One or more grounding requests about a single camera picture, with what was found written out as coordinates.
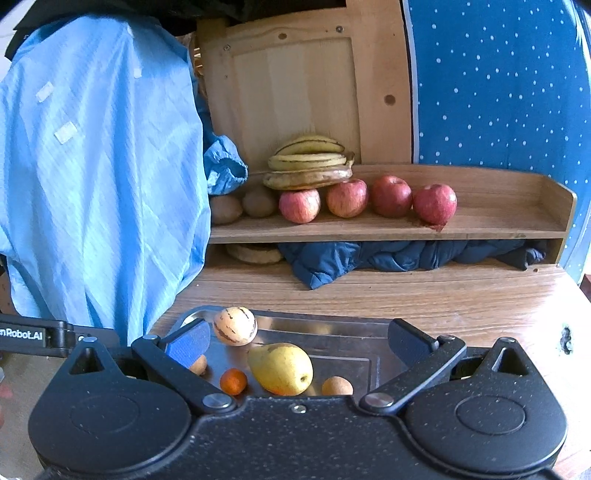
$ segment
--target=banana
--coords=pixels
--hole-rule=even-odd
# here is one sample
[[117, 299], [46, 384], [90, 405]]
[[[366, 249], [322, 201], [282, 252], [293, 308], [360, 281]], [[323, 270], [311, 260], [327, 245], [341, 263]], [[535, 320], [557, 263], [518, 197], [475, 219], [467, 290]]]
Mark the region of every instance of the banana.
[[342, 153], [343, 145], [323, 135], [302, 135], [282, 145], [275, 155], [298, 155], [307, 153]]
[[231, 257], [252, 265], [271, 265], [283, 260], [276, 244], [227, 244]]
[[307, 155], [274, 155], [269, 168], [274, 171], [309, 170], [311, 168], [345, 165], [347, 157], [340, 153], [310, 153]]
[[350, 165], [311, 168], [299, 171], [272, 171], [263, 177], [263, 184], [273, 190], [307, 190], [340, 183], [353, 176]]

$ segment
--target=apple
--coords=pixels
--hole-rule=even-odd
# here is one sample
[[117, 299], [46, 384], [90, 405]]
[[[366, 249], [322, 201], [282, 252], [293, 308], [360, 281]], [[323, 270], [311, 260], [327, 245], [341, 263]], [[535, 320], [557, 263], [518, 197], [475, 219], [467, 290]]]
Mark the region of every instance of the apple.
[[320, 212], [320, 194], [316, 189], [283, 192], [279, 198], [279, 211], [290, 222], [311, 222]]
[[421, 220], [432, 225], [445, 225], [456, 213], [456, 192], [449, 185], [427, 185], [413, 193], [413, 208]]
[[337, 217], [352, 218], [365, 210], [368, 204], [368, 186], [363, 180], [345, 180], [329, 188], [326, 204]]
[[371, 203], [378, 215], [388, 218], [403, 217], [413, 205], [413, 192], [403, 179], [384, 175], [371, 187]]

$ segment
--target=white tape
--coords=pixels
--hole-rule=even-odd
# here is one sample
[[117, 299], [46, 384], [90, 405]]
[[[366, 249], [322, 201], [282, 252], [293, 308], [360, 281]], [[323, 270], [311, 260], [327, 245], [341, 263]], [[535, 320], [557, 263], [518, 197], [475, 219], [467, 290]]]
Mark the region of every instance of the white tape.
[[47, 82], [36, 94], [39, 103], [44, 102], [53, 93], [53, 85]]
[[64, 124], [56, 133], [56, 138], [62, 145], [78, 133], [76, 126], [72, 122]]
[[219, 178], [220, 174], [215, 171], [212, 170], [211, 172], [209, 172], [209, 177], [207, 178], [207, 186], [208, 187], [213, 187], [215, 186], [215, 184], [217, 183], [217, 179]]

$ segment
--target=banana bunch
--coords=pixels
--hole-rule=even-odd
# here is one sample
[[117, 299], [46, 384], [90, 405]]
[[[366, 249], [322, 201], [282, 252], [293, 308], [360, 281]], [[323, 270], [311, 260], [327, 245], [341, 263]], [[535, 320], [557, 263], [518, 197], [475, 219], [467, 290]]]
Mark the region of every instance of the banana bunch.
[[351, 178], [355, 156], [322, 135], [302, 135], [287, 142], [269, 159], [272, 170], [263, 184], [274, 190], [307, 190]]

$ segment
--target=blue cloth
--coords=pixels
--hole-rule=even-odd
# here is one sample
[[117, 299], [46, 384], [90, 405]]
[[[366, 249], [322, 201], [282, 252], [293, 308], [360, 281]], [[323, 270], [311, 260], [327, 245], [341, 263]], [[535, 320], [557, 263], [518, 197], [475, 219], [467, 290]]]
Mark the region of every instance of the blue cloth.
[[577, 194], [561, 265], [591, 242], [591, 18], [572, 0], [408, 0], [419, 162], [547, 175]]
[[544, 259], [543, 242], [525, 240], [439, 240], [393, 242], [303, 242], [279, 244], [294, 275], [312, 289], [355, 268], [386, 272], [433, 270], [451, 260], [463, 264], [497, 259], [522, 270]]
[[200, 272], [208, 191], [246, 168], [195, 88], [151, 18], [59, 21], [21, 46], [0, 83], [0, 253], [20, 314], [131, 343]]

